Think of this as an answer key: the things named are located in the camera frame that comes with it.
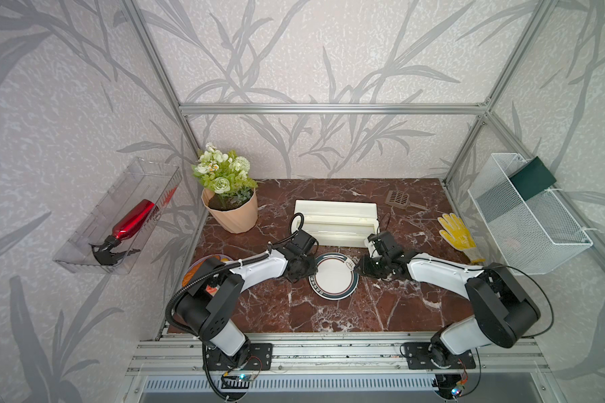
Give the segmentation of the cream plastic wrap dispenser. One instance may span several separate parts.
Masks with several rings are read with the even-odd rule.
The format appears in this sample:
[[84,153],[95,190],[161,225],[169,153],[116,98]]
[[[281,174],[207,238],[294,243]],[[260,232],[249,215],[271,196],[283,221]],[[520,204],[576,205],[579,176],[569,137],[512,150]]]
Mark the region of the cream plastic wrap dispenser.
[[297,200],[294,213],[302,213],[302,230],[320,246],[366,248],[380,228],[376,203]]

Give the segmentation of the white plate green rim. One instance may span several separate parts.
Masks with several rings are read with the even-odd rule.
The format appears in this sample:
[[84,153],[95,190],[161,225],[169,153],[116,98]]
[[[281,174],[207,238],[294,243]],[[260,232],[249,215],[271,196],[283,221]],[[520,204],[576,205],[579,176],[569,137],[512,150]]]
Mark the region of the white plate green rim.
[[358,287],[356,264],[347,255],[326,253],[316,258],[317,273],[309,277],[312,290],[329,301],[350,297]]

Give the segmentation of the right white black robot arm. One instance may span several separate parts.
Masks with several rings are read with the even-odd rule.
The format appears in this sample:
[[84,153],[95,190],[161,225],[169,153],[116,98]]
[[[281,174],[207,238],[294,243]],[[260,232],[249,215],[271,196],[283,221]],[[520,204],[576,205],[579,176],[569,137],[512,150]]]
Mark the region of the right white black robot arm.
[[388,232],[364,241],[368,252],[356,271],[378,280],[413,280],[467,299],[473,314],[443,327],[430,341],[443,357],[465,354],[490,344],[510,349],[541,319],[539,307],[505,265],[463,265],[404,250]]

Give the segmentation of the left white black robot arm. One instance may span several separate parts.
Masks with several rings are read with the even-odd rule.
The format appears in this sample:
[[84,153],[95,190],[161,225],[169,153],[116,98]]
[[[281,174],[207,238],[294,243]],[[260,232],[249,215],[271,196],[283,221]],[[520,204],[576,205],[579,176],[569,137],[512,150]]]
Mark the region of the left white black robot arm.
[[245,362],[250,341],[231,319],[240,295],[267,280],[284,278],[295,283],[316,274],[313,249],[317,243],[299,229],[270,244],[265,252],[243,260],[205,260],[166,304],[166,321],[204,346],[218,349],[235,364]]

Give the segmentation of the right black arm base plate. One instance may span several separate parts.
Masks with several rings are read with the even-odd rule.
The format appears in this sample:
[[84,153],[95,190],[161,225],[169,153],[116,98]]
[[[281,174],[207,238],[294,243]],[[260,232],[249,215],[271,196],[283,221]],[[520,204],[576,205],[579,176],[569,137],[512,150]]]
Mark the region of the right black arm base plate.
[[409,369],[464,370],[477,367],[475,354],[471,351],[455,355],[430,343],[404,343],[399,352]]

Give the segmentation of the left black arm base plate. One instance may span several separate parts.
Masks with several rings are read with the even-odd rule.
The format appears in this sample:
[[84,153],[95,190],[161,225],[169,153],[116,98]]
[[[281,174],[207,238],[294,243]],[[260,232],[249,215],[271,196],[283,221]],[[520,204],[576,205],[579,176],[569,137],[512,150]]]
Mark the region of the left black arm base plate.
[[269,370],[272,366],[273,344],[259,344],[247,342],[232,356],[228,356],[221,349],[210,349],[203,346],[203,360],[207,369],[214,371],[243,370]]

